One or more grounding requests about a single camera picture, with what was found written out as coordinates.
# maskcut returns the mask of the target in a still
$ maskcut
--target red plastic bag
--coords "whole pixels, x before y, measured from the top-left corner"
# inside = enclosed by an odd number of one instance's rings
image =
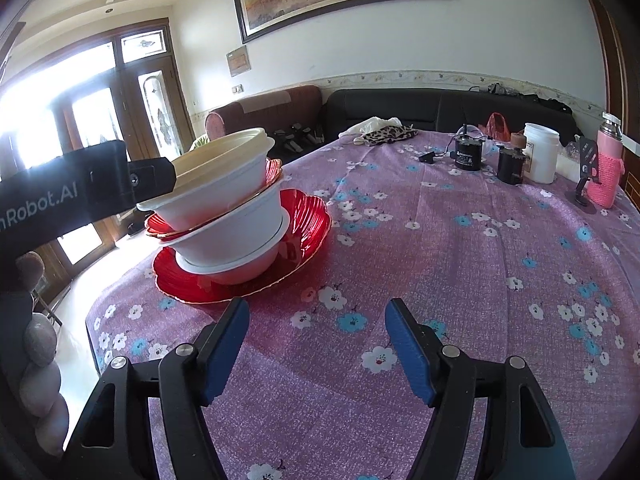
[[[498,112],[491,114],[486,127],[479,124],[478,128],[480,128],[482,133],[487,137],[491,137],[499,142],[510,142],[511,140],[511,133],[507,126],[507,121],[502,114],[499,114]]]

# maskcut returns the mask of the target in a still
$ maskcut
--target small framed sign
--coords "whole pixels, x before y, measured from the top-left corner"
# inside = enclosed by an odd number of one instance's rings
[[[231,77],[251,70],[251,63],[249,63],[249,53],[246,50],[246,45],[229,52],[226,55],[226,62],[229,63],[229,72]]]

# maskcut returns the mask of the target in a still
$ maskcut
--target metal screw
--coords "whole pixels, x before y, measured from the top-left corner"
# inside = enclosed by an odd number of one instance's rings
[[[193,354],[193,345],[180,345],[175,349],[175,353],[177,353],[180,357],[187,357],[187,355]]]
[[[119,356],[111,360],[111,368],[115,368],[116,370],[119,370],[126,364],[127,364],[126,357]]]
[[[442,347],[442,354],[446,357],[459,357],[460,348],[454,345],[446,345]]]
[[[524,368],[525,362],[522,357],[518,357],[517,355],[514,355],[509,359],[509,364],[514,368],[517,368],[518,370],[522,370]]]

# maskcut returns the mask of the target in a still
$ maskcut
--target pink thermos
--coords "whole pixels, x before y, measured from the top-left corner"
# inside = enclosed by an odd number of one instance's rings
[[[598,130],[598,176],[599,183],[589,182],[587,196],[605,209],[613,206],[620,177],[625,173],[622,162],[622,131],[620,119],[615,115],[602,114],[604,122]]]

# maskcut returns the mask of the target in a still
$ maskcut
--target white wall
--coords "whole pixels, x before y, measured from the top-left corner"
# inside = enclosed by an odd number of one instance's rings
[[[311,79],[383,70],[482,73],[604,105],[602,51],[588,0],[399,0],[338,10],[248,43],[252,70],[231,78],[241,45],[233,0],[180,0],[172,35],[190,113]]]

